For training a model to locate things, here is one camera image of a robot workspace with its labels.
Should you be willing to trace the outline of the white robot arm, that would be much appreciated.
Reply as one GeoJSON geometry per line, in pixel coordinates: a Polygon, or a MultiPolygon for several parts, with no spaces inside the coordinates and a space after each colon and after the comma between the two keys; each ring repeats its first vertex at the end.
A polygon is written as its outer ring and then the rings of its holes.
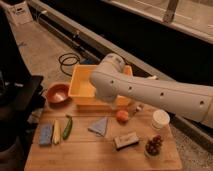
{"type": "Polygon", "coordinates": [[[113,103],[125,96],[213,128],[212,86],[129,76],[124,67],[124,59],[110,53],[92,71],[89,81],[98,99],[113,103]]]}

